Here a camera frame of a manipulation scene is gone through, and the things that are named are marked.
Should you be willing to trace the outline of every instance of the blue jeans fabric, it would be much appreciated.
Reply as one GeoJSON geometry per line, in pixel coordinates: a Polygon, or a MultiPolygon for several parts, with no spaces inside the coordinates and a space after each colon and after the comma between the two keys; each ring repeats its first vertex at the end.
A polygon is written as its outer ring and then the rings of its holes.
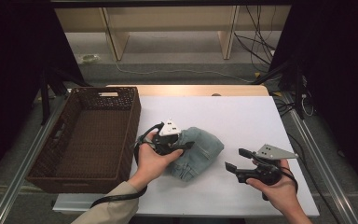
{"type": "Polygon", "coordinates": [[[182,157],[173,161],[167,170],[171,175],[187,182],[205,171],[225,146],[213,134],[196,127],[182,130],[177,144],[186,142],[195,143],[182,157]]]}

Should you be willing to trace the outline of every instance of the beige sleeve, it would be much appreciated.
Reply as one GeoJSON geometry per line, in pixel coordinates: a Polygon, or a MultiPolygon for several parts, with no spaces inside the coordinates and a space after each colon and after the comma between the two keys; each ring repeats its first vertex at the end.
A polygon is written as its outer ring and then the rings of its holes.
{"type": "MultiPolygon", "coordinates": [[[[136,189],[127,182],[122,182],[106,196],[132,194],[136,189]]],[[[127,224],[138,211],[139,199],[100,203],[78,217],[73,224],[110,223],[127,224]]]]}

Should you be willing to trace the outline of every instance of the brown wicker basket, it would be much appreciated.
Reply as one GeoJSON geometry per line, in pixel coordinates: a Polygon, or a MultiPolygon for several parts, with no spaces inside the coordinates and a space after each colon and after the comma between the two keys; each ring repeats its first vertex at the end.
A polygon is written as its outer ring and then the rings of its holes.
{"type": "Polygon", "coordinates": [[[135,87],[74,88],[26,179],[48,193],[107,193],[128,180],[141,103],[135,87]]]}

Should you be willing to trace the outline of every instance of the white table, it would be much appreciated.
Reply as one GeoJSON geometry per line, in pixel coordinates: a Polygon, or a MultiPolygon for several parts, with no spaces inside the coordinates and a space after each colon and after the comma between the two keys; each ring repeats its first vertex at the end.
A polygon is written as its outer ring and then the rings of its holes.
{"type": "MultiPolygon", "coordinates": [[[[256,151],[264,144],[293,152],[281,118],[269,96],[142,96],[138,135],[171,118],[181,129],[191,126],[216,135],[225,149],[216,161],[190,182],[164,174],[149,184],[140,198],[137,216],[164,217],[271,217],[281,216],[261,192],[238,183],[226,171],[225,161],[241,169],[254,169],[238,154],[243,147],[256,151]]],[[[309,217],[319,216],[297,160],[289,160],[298,182],[298,199],[309,217]]],[[[135,162],[131,173],[136,170],[135,162]]],[[[53,210],[78,213],[103,195],[60,194],[53,210]]]]}

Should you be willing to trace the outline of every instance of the hand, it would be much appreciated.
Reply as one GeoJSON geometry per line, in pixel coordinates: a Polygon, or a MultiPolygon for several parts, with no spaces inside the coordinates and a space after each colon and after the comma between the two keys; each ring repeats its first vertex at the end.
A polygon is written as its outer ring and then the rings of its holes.
{"type": "MultiPolygon", "coordinates": [[[[287,160],[281,160],[281,167],[290,169],[287,160]]],[[[254,178],[247,179],[246,183],[262,191],[271,204],[288,219],[289,223],[310,223],[298,202],[295,183],[289,177],[283,175],[282,179],[272,186],[265,185],[254,178]]]]}
{"type": "MultiPolygon", "coordinates": [[[[147,135],[149,139],[156,133],[147,135]]],[[[142,190],[148,183],[159,177],[165,168],[182,155],[183,150],[177,149],[171,154],[161,156],[157,154],[148,144],[139,146],[138,170],[128,181],[138,191],[142,190]]]]}

